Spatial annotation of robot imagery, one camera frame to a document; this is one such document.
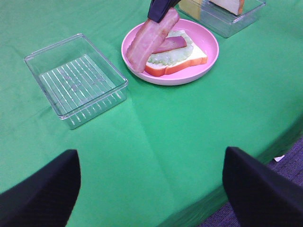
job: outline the ham slice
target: ham slice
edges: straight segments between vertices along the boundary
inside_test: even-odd
[[[187,43],[181,36],[165,38],[164,42],[152,53],[163,53],[177,48],[186,47]]]
[[[179,18],[177,10],[170,8],[161,22],[147,19],[140,27],[126,51],[126,57],[135,72],[144,71],[149,56],[164,42]]]

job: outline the table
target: table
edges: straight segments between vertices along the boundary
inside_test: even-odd
[[[0,2],[0,192],[76,148],[82,185],[68,227],[194,226],[226,202],[227,146],[267,163],[302,135],[303,1],[269,0],[256,23],[228,39],[214,34],[214,67],[173,87],[135,77],[121,57],[149,4]],[[23,58],[77,33],[128,78],[128,99],[69,130]]]

